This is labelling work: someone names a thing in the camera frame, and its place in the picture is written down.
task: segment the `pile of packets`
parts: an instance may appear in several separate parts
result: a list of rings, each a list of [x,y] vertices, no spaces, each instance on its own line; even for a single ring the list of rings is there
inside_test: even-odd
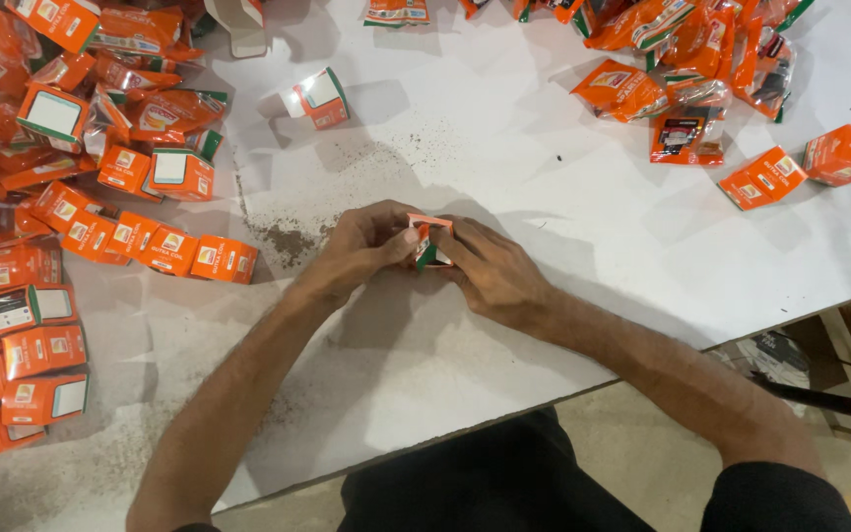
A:
[[[255,248],[120,212],[86,183],[96,174],[157,203],[212,198],[222,136],[207,128],[227,95],[178,86],[203,68],[192,39],[207,17],[201,0],[0,0],[0,453],[84,411],[87,349],[63,250],[251,280]]]

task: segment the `concrete floor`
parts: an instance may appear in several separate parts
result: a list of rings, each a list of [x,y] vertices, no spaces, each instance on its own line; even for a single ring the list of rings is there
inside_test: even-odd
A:
[[[618,383],[557,405],[580,467],[660,532],[698,530],[720,472],[707,442],[666,417],[629,384]],[[834,438],[808,410],[830,482],[851,508],[851,441]],[[343,477],[215,517],[224,532],[327,532],[343,517]]]

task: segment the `finger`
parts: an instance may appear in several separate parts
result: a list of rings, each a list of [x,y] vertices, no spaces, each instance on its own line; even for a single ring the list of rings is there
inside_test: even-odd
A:
[[[455,262],[465,274],[477,272],[481,259],[469,251],[464,244],[455,240],[455,237],[447,231],[433,228],[429,230],[428,236],[435,247],[439,248],[445,254],[445,257]]]

